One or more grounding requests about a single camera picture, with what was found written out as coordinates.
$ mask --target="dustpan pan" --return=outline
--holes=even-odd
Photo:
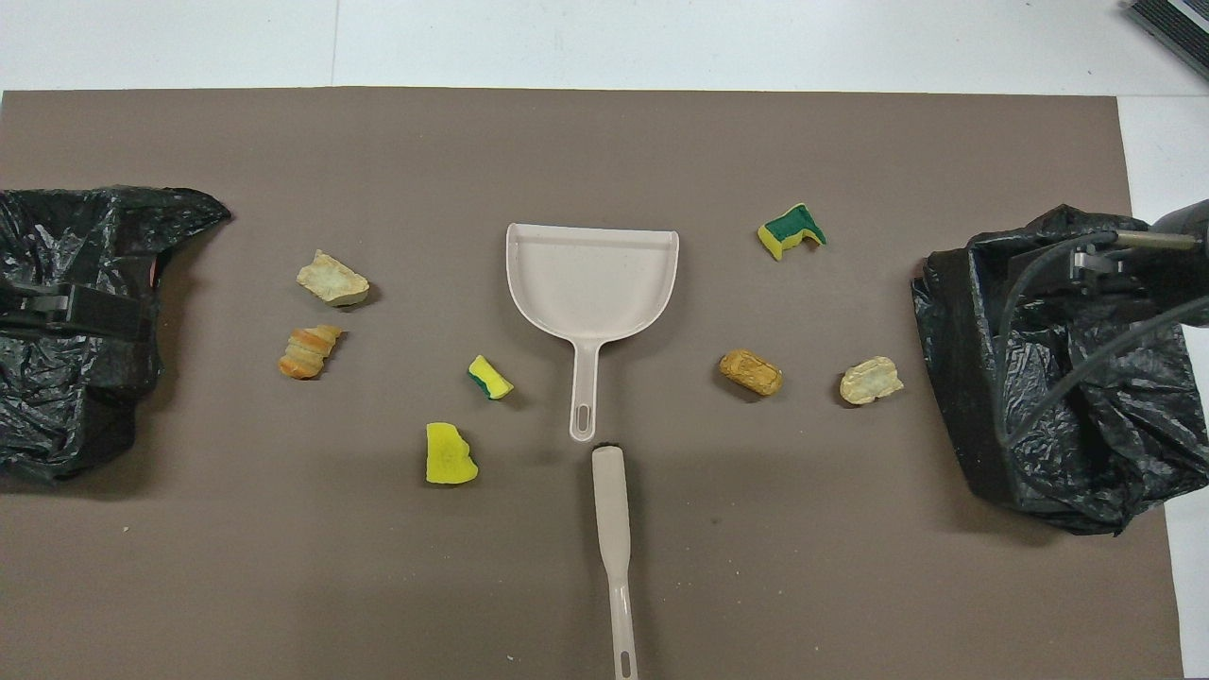
[[[672,294],[679,236],[513,224],[507,238],[508,288],[516,309],[575,348],[571,437],[596,433],[596,365],[604,342],[650,325]]]

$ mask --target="white floor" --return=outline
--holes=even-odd
[[[330,85],[1109,94],[1135,217],[1209,198],[1209,81],[1116,0],[0,0],[0,90]],[[1209,676],[1209,490],[1167,512]]]

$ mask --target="black plastic bag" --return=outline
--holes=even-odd
[[[134,443],[134,407],[162,370],[160,275],[174,247],[230,217],[191,189],[0,192],[0,472],[63,480]],[[27,323],[46,317],[19,309],[35,289],[70,289],[41,298],[71,321]]]
[[[1207,208],[1209,202],[1199,204],[1201,213]],[[1157,231],[1164,221],[1156,223]],[[1105,359],[1081,369],[1089,373],[1070,392],[1052,408],[1043,404],[1087,357],[1130,329],[1144,330],[1147,319],[1209,318],[1176,309],[1209,306],[1202,300],[1209,294],[1203,247],[1141,253],[1130,263],[1132,276],[1116,277],[1121,290],[1058,289],[1006,305],[1018,273],[1012,258],[1076,236],[1150,229],[1132,218],[1062,206],[1024,229],[932,253],[912,282],[932,388],[977,496],[1074,534],[1120,534],[1155,505],[1209,483],[1204,414],[1175,322],[1123,338],[1128,345],[1121,352],[1101,352]],[[996,399],[1002,315],[1013,316]],[[1031,411],[1040,413],[1036,421],[1022,422],[1037,415]],[[1023,430],[1005,439],[996,417],[1001,427]]]

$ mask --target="white brush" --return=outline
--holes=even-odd
[[[608,604],[613,616],[613,668],[618,680],[637,680],[634,620],[630,615],[630,506],[620,448],[603,444],[592,451],[592,484],[596,490],[596,534],[608,575]]]

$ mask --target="brown mat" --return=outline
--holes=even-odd
[[[135,448],[0,497],[12,678],[611,678],[571,348],[504,278],[509,221],[676,229],[667,311],[606,347],[646,678],[1180,674],[1161,512],[1072,537],[971,497],[907,282],[935,249],[1063,202],[1128,213],[1104,98],[299,90],[10,92],[17,188],[191,186],[235,223],[169,266]],[[777,264],[805,201],[831,243]],[[375,299],[294,283],[323,248]],[[277,373],[291,327],[348,329]],[[745,346],[785,388],[715,373]],[[485,353],[517,392],[465,376]],[[873,355],[906,392],[837,403]],[[423,482],[424,423],[481,466]]]

